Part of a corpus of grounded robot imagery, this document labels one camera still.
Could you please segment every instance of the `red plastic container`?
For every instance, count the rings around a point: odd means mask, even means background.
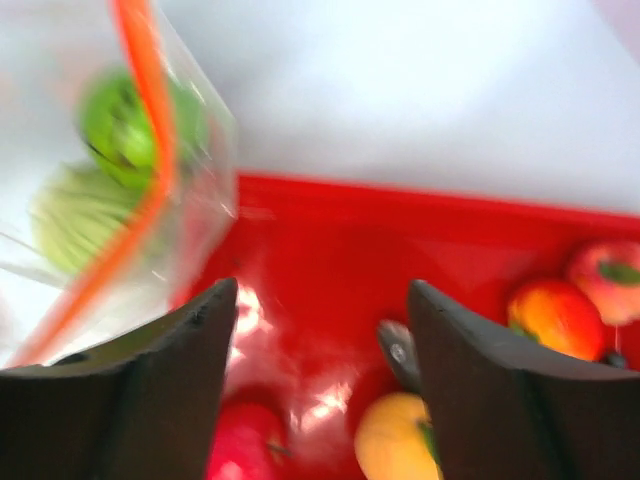
[[[504,323],[510,291],[560,275],[582,242],[640,240],[627,216],[250,175],[239,187],[239,220],[191,293],[238,279],[224,400],[283,415],[292,479],[363,478],[353,432],[370,402],[398,388],[375,327],[406,321],[410,280]],[[640,368],[640,325],[620,338]]]

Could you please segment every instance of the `plastic bag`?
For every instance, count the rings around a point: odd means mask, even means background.
[[[235,216],[235,125],[145,1],[1,0],[0,23],[0,361],[50,363],[188,288]]]

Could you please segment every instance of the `green fruit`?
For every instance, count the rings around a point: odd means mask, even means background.
[[[79,273],[127,225],[141,196],[140,190],[122,186],[95,165],[66,166],[35,198],[36,246],[56,268]],[[161,253],[162,241],[155,235],[144,255]]]
[[[176,128],[176,156],[188,162],[206,149],[208,125],[203,102],[168,80]],[[96,163],[122,185],[145,188],[153,174],[156,145],[135,83],[125,70],[101,75],[86,92],[79,115],[81,134]]]

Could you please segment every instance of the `white background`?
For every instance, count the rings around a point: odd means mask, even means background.
[[[640,209],[640,68],[588,0],[161,3],[244,167]]]

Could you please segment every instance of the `green leaf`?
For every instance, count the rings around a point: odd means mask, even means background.
[[[530,331],[525,330],[524,328],[522,328],[520,324],[516,322],[510,322],[509,328],[513,330],[513,333],[515,333],[516,335],[520,335],[521,337],[526,337],[529,340],[533,340],[536,343],[540,343],[540,339],[535,333],[531,333]]]
[[[436,462],[438,467],[440,466],[440,457],[438,456],[438,451],[436,449],[436,439],[433,434],[433,427],[426,422],[419,421],[418,428],[424,435],[424,441],[427,444],[427,448],[429,449],[429,453],[433,457],[433,460]]]
[[[630,265],[614,262],[600,262],[598,270],[607,280],[618,285],[640,285],[640,271]]]

